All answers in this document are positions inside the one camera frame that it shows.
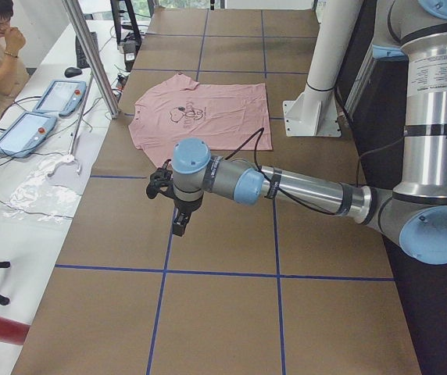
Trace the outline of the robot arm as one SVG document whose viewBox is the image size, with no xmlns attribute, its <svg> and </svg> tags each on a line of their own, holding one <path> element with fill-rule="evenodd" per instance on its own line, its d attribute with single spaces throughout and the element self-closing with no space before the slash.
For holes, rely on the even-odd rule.
<svg viewBox="0 0 447 375">
<path fill-rule="evenodd" d="M 173 151 L 168 195 L 184 234 L 207 192 L 252 205 L 287 199 L 313 211 L 349 216 L 422 263 L 447 263 L 447 1 L 379 1 L 374 56 L 408 59 L 402 179 L 391 190 L 353 186 L 231 162 L 198 138 Z"/>
</svg>

